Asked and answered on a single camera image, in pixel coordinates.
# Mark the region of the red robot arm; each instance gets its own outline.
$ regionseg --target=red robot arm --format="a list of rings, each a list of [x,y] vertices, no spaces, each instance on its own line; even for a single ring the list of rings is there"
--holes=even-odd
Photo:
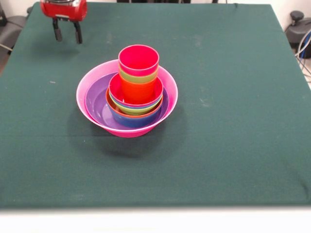
[[[54,33],[57,41],[62,41],[59,20],[71,21],[76,29],[77,43],[82,43],[82,34],[79,21],[87,14],[86,0],[41,0],[42,12],[53,18]]]

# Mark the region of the plastic bowl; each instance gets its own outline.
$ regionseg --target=plastic bowl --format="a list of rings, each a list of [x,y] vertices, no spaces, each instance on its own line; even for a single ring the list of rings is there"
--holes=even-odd
[[[92,123],[98,125],[99,127],[107,130],[111,134],[119,137],[139,137],[142,136],[149,131],[151,131],[156,125],[164,121],[174,110],[177,99],[178,99],[178,89],[176,82],[174,78],[171,76],[171,74],[164,69],[163,67],[159,67],[158,77],[161,79],[164,88],[168,92],[168,98],[169,98],[169,106],[165,113],[165,115],[162,118],[159,118],[151,125],[141,127],[138,129],[117,129],[114,127],[109,127],[103,124],[98,123],[95,121],[90,114],[87,112],[86,105],[85,105],[85,98],[88,89],[92,86],[93,83],[95,83],[98,79],[100,79],[102,76],[118,72],[118,60],[113,60],[109,62],[105,62],[103,64],[100,64],[90,70],[80,81],[77,92],[76,92],[76,100],[78,107],[82,114]]]
[[[152,96],[150,97],[149,101],[142,103],[142,104],[132,104],[132,103],[125,101],[124,94],[123,94],[122,89],[121,89],[121,77],[120,77],[120,75],[119,75],[119,77],[116,75],[115,77],[113,77],[110,80],[109,91],[110,91],[110,94],[113,97],[113,99],[115,101],[117,101],[119,104],[123,105],[124,107],[146,108],[146,107],[153,105],[154,103],[156,103],[160,99],[160,97],[163,93],[163,83],[162,83],[160,78],[156,79]]]
[[[115,101],[110,93],[109,93],[109,96],[110,96],[111,100],[114,102],[114,104],[122,112],[124,112],[125,114],[128,114],[128,115],[138,116],[138,115],[143,115],[143,114],[151,111],[161,101],[163,95],[161,95],[160,98],[158,99],[158,101],[155,102],[153,105],[148,106],[148,107],[144,107],[144,108],[128,108],[126,106],[123,106],[122,104],[119,104],[117,101]]]
[[[119,53],[121,69],[129,75],[147,76],[158,69],[160,56],[147,45],[130,45]]]
[[[162,106],[163,98],[151,112],[141,116],[129,116],[123,114],[111,100],[108,90],[106,91],[106,101],[112,113],[112,117],[115,119],[116,122],[130,128],[140,128],[150,124],[158,117],[159,110]]]
[[[147,83],[150,82],[151,80],[153,80],[156,76],[157,76],[157,71],[158,69],[156,69],[155,72],[153,72],[150,75],[147,76],[133,76],[133,75],[129,75],[128,73],[124,72],[121,67],[119,68],[119,73],[120,76],[122,78],[124,78],[125,80],[132,82],[132,83]]]
[[[128,103],[133,108],[148,107],[162,95],[163,84],[159,78],[148,83],[131,83],[116,74],[110,81],[109,89],[111,96],[122,105]]]
[[[121,125],[115,121],[105,97],[109,81],[115,74],[116,73],[104,75],[91,85],[91,87],[86,92],[85,106],[88,114],[97,123],[117,130],[129,130],[132,128]],[[158,114],[157,118],[150,123],[150,125],[162,119],[165,116],[168,107],[169,107],[169,96],[167,91],[164,89],[163,103],[160,109],[160,113]]]

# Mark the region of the pink bowl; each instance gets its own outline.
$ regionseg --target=pink bowl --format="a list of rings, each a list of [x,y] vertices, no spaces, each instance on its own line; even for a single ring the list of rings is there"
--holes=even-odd
[[[86,106],[85,106],[85,97],[87,90],[90,88],[90,86],[96,82],[98,79],[100,79],[102,76],[111,74],[114,72],[118,72],[118,60],[113,60],[109,62],[105,62],[103,64],[100,64],[90,70],[80,81],[77,93],[76,93],[76,99],[77,104],[79,106],[79,109],[83,113],[83,115],[94,124],[104,128],[108,132],[110,132],[113,135],[119,136],[119,137],[139,137],[146,133],[148,133],[150,130],[152,130],[156,125],[158,125],[160,122],[164,121],[173,111],[174,107],[176,106],[177,99],[178,99],[178,89],[176,82],[174,78],[170,75],[170,73],[164,69],[163,67],[159,67],[159,73],[158,77],[161,79],[165,89],[168,92],[169,96],[169,107],[162,119],[155,122],[152,125],[138,128],[138,129],[132,129],[132,130],[116,130],[113,128],[109,128],[107,126],[103,126],[96,121],[93,120],[93,118],[88,114]]]
[[[133,76],[148,76],[156,71],[160,56],[147,45],[130,45],[119,53],[121,69]]]

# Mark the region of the orange cup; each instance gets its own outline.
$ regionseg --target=orange cup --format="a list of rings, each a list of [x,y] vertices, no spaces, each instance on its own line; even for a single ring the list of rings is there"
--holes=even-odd
[[[147,83],[132,83],[120,75],[124,101],[131,104],[144,104],[152,101],[156,77]]]

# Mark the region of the plastic cup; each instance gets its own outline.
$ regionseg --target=plastic cup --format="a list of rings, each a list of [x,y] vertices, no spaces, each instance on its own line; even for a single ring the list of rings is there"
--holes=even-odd
[[[124,100],[124,93],[121,88],[121,78],[118,75],[114,75],[109,82],[109,92],[113,99],[118,102],[118,104],[124,106],[125,108],[132,109],[142,109],[150,107],[157,102],[163,94],[163,83],[160,78],[156,78],[154,84],[153,95],[150,97],[150,101],[143,104],[131,104]]]
[[[119,73],[120,73],[120,76],[122,78],[124,78],[125,80],[127,80],[129,82],[132,82],[132,83],[147,83],[147,82],[150,82],[151,80],[153,80],[157,76],[158,69],[156,69],[155,72],[153,72],[152,74],[147,75],[147,76],[133,76],[133,75],[129,75],[129,74],[125,73],[121,69],[121,67],[120,67],[119,68]]]
[[[159,66],[158,52],[147,45],[130,45],[119,53],[119,66],[131,76],[148,76]]]
[[[153,100],[156,78],[147,83],[132,83],[119,74],[124,101],[131,104],[144,104]]]

